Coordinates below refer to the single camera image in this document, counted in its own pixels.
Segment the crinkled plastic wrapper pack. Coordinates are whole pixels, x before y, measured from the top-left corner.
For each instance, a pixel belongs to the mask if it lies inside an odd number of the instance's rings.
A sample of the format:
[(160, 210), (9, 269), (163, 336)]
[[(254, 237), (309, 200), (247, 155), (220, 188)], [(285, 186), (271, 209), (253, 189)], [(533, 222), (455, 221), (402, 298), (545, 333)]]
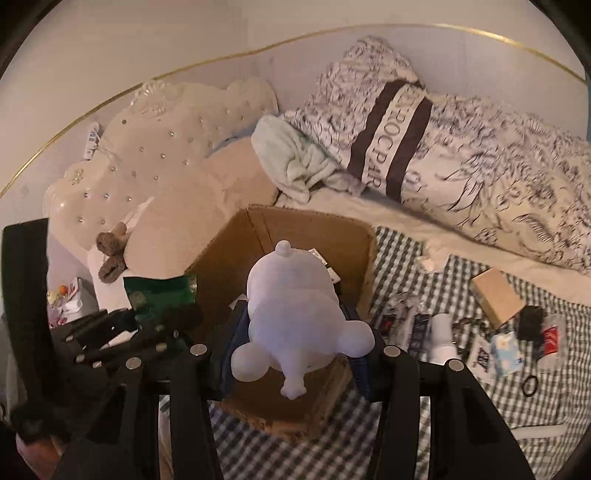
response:
[(415, 358), (422, 356), (430, 330), (431, 315), (421, 298), (398, 292), (378, 310), (374, 325), (387, 345), (395, 345)]

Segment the white round bottle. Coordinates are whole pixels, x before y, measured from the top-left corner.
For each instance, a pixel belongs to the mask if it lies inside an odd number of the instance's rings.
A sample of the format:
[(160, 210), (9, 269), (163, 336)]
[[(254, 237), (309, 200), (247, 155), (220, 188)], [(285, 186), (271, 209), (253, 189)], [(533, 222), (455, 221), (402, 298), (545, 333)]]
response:
[(453, 339), (452, 318), (447, 313), (437, 314), (431, 321), (428, 361), (436, 365), (445, 365), (448, 360), (457, 358), (458, 351)]

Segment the white sachet dark label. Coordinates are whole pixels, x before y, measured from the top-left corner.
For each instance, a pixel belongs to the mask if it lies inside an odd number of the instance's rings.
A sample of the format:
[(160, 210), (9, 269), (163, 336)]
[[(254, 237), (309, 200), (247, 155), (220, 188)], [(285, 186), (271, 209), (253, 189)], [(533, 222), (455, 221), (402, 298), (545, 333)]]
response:
[(473, 340), (466, 365), (480, 382), (491, 385), (496, 381), (497, 371), (491, 344), (480, 334)]

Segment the white plush toy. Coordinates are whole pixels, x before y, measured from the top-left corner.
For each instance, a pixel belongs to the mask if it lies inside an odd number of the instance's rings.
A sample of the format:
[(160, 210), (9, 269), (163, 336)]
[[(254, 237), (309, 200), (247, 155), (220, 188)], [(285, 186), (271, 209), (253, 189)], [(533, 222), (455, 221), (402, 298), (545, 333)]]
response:
[(372, 328), (346, 319), (327, 267), (287, 240), (252, 266), (246, 300), (249, 340), (230, 359), (240, 382), (259, 380), (273, 368), (283, 373), (280, 394), (294, 400), (307, 393), (308, 373), (339, 354), (360, 358), (374, 348)]

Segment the blue white tissue pack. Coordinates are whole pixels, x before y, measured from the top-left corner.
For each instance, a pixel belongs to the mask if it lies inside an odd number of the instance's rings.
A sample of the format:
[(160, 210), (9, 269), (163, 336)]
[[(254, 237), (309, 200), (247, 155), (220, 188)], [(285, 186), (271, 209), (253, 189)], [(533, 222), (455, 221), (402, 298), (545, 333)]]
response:
[(504, 378), (524, 367), (524, 357), (514, 331), (498, 333), (491, 339), (497, 375)]

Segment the white tissue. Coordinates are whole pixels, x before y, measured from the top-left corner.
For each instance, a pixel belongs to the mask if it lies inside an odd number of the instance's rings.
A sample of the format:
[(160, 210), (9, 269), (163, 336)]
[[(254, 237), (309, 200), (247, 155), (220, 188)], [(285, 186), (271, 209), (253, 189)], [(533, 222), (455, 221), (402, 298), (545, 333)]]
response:
[(426, 273), (442, 273), (450, 256), (451, 253), (447, 248), (424, 242), (420, 254), (415, 258), (415, 263)]

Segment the brown kraft paper box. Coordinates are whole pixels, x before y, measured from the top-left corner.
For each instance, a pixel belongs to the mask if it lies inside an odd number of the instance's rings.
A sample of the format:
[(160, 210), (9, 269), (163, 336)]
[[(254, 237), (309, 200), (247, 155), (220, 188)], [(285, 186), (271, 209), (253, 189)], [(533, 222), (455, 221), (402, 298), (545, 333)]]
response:
[(514, 318), (526, 305), (506, 275), (497, 268), (473, 277), (469, 289), (495, 330)]

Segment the white foam strip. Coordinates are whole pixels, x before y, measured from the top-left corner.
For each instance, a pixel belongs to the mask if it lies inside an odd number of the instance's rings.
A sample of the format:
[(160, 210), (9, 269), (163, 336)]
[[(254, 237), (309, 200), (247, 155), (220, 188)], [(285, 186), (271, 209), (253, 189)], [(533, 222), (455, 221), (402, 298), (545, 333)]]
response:
[(560, 437), (565, 435), (567, 430), (567, 424), (556, 424), (513, 428), (511, 432), (514, 438), (517, 441), (520, 441), (529, 439), (548, 439)]

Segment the green snack bag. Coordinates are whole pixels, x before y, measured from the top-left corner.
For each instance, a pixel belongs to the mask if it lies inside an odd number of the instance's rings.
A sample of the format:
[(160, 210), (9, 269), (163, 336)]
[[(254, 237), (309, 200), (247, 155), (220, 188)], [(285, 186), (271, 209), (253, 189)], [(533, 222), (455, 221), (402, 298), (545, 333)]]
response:
[(159, 321), (169, 309), (197, 302), (197, 276), (168, 279), (125, 277), (124, 289), (135, 319), (140, 324)]

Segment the cardboard box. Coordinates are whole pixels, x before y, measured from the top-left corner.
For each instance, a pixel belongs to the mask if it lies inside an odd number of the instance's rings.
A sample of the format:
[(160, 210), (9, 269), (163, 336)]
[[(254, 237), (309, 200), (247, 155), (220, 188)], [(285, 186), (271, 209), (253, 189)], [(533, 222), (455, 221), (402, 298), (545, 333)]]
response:
[(235, 213), (191, 265), (205, 332), (232, 315), (221, 408), (264, 433), (318, 437), (351, 373), (375, 346), (369, 326), (375, 232), (358, 219), (252, 205)]

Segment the checkered bed sheet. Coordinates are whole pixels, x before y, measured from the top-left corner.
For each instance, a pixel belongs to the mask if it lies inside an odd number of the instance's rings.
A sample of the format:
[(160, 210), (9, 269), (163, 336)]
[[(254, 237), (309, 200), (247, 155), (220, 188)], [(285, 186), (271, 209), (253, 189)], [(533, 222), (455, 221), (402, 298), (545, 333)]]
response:
[(409, 465), (416, 478), (425, 479), (437, 466), (433, 426), (452, 422), (464, 406), (459, 389), (466, 386), (471, 396), (487, 398), (491, 413), (509, 427), (551, 429), (549, 437), (523, 439), (519, 445), (529, 474), (554, 477), (590, 423), (590, 310), (519, 278), (511, 284), (528, 303), (561, 319), (568, 347), (561, 367), (539, 370), (532, 348), (525, 347), (524, 367), (488, 385), (446, 365), (431, 365), (425, 355), (390, 358), (378, 350), (349, 366), (355, 381), (317, 440), (293, 445), (211, 407), (222, 474), (228, 479), (363, 479), (370, 451), (380, 447), (382, 458), (392, 462), (390, 478)]

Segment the small black pouch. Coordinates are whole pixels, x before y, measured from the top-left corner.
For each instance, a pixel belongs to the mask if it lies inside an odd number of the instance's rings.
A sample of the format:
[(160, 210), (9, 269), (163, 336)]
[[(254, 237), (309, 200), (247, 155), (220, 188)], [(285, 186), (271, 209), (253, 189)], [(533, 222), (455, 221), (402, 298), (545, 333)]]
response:
[(542, 337), (544, 309), (541, 306), (526, 305), (519, 313), (516, 323), (517, 338), (523, 341), (537, 341)]

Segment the floral duvet roll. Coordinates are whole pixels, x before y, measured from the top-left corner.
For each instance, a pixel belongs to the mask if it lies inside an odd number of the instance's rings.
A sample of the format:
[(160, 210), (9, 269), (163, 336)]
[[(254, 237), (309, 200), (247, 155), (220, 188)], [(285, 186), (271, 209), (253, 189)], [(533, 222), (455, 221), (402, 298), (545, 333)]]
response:
[(488, 98), (429, 91), (385, 40), (356, 41), (284, 115), (370, 190), (487, 245), (590, 270), (590, 145)]

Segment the mint green towel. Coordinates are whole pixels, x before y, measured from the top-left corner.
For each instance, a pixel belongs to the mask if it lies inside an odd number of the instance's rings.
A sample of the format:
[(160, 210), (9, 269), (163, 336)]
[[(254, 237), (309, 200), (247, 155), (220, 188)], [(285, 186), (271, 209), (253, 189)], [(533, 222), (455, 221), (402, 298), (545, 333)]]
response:
[(276, 116), (260, 118), (250, 142), (271, 182), (294, 201), (310, 202), (317, 186), (353, 196), (365, 190), (362, 182), (314, 141)]

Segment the tufted cream headboard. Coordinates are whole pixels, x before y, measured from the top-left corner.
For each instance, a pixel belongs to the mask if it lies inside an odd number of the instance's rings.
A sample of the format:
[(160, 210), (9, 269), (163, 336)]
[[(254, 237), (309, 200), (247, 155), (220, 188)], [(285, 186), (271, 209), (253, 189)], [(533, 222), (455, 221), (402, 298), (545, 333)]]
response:
[(85, 260), (99, 232), (277, 110), (273, 87), (257, 77), (225, 88), (143, 84), (100, 134), (93, 157), (70, 165), (48, 187), (43, 210), (51, 235)]

